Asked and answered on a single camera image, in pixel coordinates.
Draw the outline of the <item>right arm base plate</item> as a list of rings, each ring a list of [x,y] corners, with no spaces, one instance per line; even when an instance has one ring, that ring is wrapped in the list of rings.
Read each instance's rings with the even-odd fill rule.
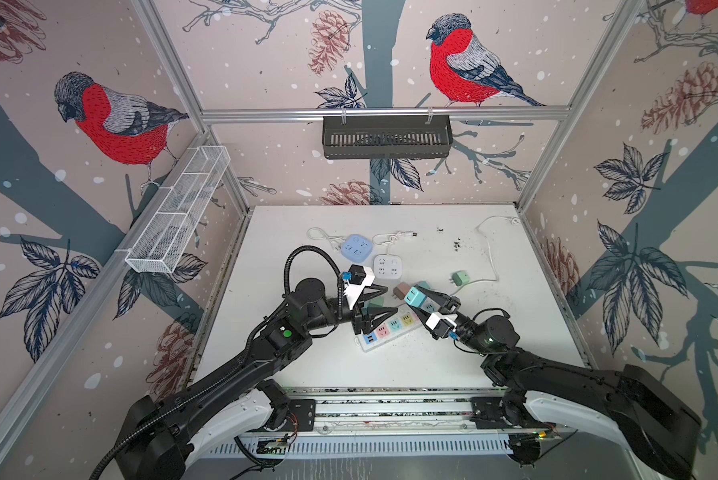
[[[470,400],[472,414],[470,421],[478,430],[513,428],[506,417],[502,396],[478,396]]]

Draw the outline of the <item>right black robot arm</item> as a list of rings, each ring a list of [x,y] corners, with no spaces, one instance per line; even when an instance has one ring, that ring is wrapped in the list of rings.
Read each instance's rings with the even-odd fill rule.
[[[482,357],[482,371],[505,390],[509,423],[531,417],[595,433],[586,422],[599,417],[606,428],[598,436],[621,443],[665,477],[692,478],[700,417],[644,368],[598,370],[538,356],[519,347],[505,310],[492,308],[478,323],[460,313],[457,297],[423,286],[412,287],[405,301],[433,338],[451,338]]]

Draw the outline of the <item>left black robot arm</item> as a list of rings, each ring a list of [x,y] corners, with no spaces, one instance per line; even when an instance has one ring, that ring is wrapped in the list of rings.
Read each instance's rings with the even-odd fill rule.
[[[292,264],[306,252],[327,262],[335,276],[336,297],[328,297],[317,278],[291,283]],[[240,420],[232,429],[235,436],[285,423],[290,399],[273,376],[342,324],[350,324],[356,334],[373,332],[398,311],[371,305],[387,291],[366,266],[353,264],[342,271],[321,248],[296,248],[284,263],[281,303],[251,330],[241,352],[160,401],[144,396],[135,402],[91,478],[101,478],[116,464],[125,479],[180,479],[190,460],[211,443],[207,424],[224,413]]]

